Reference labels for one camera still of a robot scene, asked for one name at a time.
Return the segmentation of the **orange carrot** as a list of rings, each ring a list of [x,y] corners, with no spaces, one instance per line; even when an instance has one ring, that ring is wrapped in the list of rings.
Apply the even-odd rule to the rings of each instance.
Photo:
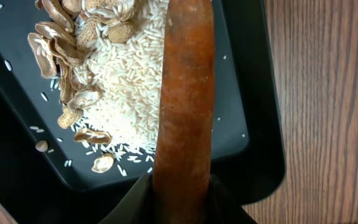
[[[214,111],[209,0],[168,4],[152,188],[157,223],[204,223]]]

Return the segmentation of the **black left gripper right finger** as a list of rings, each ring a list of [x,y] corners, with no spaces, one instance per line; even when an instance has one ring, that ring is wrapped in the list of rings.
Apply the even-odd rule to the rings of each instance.
[[[210,175],[208,186],[208,223],[257,224],[213,174]]]

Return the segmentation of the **pile of peanut shells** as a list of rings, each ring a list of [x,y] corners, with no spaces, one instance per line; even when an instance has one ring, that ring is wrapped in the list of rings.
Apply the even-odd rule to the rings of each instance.
[[[125,114],[136,115],[124,91],[112,84],[107,73],[96,67],[111,65],[117,48],[127,39],[118,31],[131,25],[137,7],[134,1],[36,1],[50,21],[38,22],[27,41],[44,79],[58,79],[62,114],[57,123],[62,129],[79,125],[76,142],[104,146],[91,170],[103,174],[112,169],[120,155],[113,151],[119,134],[128,122]]]

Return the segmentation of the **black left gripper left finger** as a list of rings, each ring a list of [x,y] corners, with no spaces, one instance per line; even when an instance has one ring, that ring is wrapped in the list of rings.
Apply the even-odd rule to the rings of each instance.
[[[153,224],[152,176],[142,175],[118,205],[99,224]]]

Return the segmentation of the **pile of white rice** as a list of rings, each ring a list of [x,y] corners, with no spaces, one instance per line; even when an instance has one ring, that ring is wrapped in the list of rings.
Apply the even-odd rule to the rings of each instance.
[[[79,125],[110,134],[105,147],[149,154],[158,136],[163,44],[168,1],[83,1],[75,19],[77,42],[88,51],[73,69],[76,85],[97,87],[101,98]]]

